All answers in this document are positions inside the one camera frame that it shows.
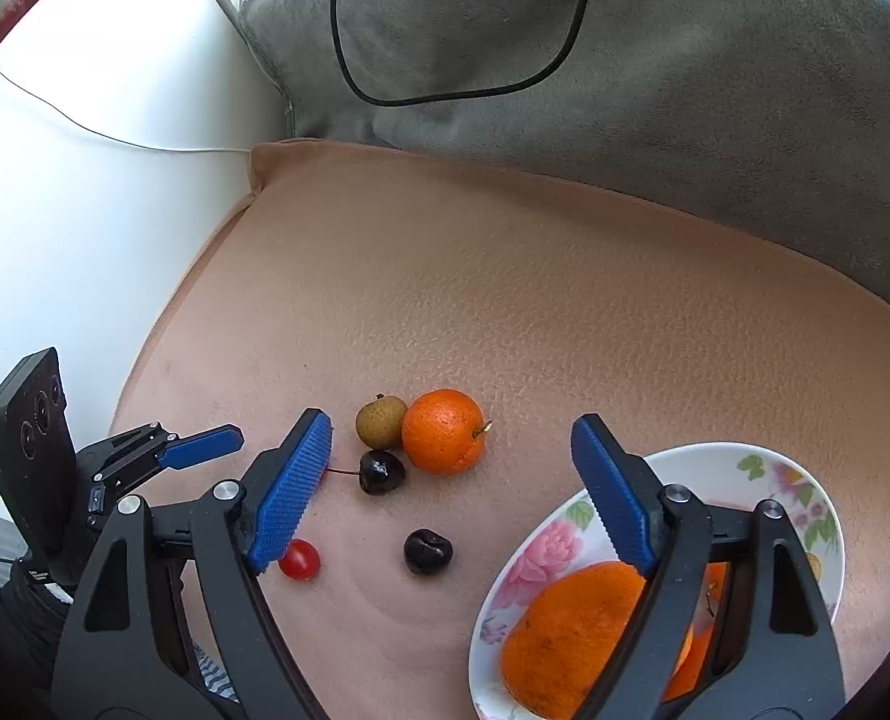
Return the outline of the left black sleeve forearm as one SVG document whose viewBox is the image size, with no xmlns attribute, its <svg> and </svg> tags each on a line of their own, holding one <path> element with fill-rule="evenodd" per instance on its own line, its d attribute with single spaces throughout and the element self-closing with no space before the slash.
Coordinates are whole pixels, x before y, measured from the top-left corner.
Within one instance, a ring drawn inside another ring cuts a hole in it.
<svg viewBox="0 0 890 720">
<path fill-rule="evenodd" d="M 52 676 L 70 605 L 13 566 L 0 588 L 0 654 L 36 699 L 51 706 Z"/>
</svg>

